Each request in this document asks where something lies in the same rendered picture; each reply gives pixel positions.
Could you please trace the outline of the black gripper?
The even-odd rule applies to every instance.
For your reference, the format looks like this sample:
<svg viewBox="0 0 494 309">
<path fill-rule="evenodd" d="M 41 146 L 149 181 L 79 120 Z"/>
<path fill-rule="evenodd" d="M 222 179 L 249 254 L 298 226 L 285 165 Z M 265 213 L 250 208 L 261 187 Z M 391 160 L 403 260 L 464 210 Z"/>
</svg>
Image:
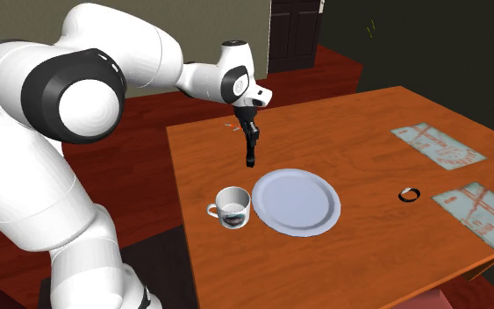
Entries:
<svg viewBox="0 0 494 309">
<path fill-rule="evenodd" d="M 255 142 L 259 138 L 259 128 L 254 123 L 257 108 L 254 106 L 234 106 L 233 111 L 247 139 L 246 164 L 252 168 L 255 165 Z"/>
</svg>

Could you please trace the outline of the white mug with dark print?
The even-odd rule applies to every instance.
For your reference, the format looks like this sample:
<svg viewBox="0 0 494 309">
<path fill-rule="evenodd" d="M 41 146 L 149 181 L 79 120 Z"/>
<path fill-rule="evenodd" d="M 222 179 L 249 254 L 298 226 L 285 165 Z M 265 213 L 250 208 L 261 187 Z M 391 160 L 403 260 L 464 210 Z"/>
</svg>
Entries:
<svg viewBox="0 0 494 309">
<path fill-rule="evenodd" d="M 237 186 L 222 189 L 212 204 L 207 205 L 207 214 L 217 218 L 221 226 L 228 229 L 242 228 L 250 217 L 250 194 Z"/>
</svg>

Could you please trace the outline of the white round plate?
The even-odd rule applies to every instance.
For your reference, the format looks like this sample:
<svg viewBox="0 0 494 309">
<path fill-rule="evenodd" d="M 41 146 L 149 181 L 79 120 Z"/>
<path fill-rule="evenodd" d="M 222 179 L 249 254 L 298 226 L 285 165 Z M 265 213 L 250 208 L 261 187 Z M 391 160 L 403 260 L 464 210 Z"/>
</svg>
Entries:
<svg viewBox="0 0 494 309">
<path fill-rule="evenodd" d="M 301 169 L 278 169 L 262 176 L 253 187 L 252 205 L 266 226 L 291 237 L 321 235 L 341 215 L 333 186 Z"/>
</svg>

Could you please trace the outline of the dark panelled door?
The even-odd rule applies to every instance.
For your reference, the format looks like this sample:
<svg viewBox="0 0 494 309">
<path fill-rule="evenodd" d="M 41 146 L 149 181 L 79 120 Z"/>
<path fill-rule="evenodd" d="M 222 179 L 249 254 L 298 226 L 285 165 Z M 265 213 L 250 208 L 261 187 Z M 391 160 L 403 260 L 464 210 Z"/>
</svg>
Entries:
<svg viewBox="0 0 494 309">
<path fill-rule="evenodd" d="M 325 0 L 271 0 L 268 73 L 312 68 Z"/>
</svg>

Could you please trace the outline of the dark robot stand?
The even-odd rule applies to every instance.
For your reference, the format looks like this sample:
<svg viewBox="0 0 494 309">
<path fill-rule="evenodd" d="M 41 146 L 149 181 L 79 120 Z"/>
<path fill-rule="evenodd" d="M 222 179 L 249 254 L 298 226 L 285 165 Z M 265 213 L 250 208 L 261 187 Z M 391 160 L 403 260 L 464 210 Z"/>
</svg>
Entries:
<svg viewBox="0 0 494 309">
<path fill-rule="evenodd" d="M 198 309 L 183 226 L 122 248 L 121 257 L 160 299 L 163 309 Z"/>
</svg>

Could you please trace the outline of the orange wooden table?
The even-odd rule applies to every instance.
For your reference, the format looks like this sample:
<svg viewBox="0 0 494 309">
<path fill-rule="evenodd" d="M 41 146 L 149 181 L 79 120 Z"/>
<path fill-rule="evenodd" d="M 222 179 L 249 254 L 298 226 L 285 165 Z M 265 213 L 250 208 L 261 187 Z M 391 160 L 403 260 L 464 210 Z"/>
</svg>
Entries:
<svg viewBox="0 0 494 309">
<path fill-rule="evenodd" d="M 227 117 L 168 129 L 200 309 L 380 309 L 494 259 L 494 249 L 433 201 L 477 182 L 494 192 L 494 131 L 401 87 L 264 109 L 253 168 Z M 427 123 L 487 157 L 445 170 L 392 129 Z M 337 191 L 337 224 L 279 234 L 252 217 L 222 227 L 206 212 L 227 186 L 275 169 L 317 174 Z M 420 197 L 404 203 L 406 187 Z"/>
</svg>

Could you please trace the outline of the pale blue red-patterned placemat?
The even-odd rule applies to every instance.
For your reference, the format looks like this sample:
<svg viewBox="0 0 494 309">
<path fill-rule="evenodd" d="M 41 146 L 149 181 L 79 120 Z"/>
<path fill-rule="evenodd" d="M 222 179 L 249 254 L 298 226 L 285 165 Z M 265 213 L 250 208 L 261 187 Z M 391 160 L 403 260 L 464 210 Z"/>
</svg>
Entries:
<svg viewBox="0 0 494 309">
<path fill-rule="evenodd" d="M 435 195 L 433 201 L 494 249 L 494 192 L 474 182 Z"/>
<path fill-rule="evenodd" d="M 445 170 L 454 170 L 487 159 L 476 150 L 427 123 L 390 131 Z"/>
</svg>

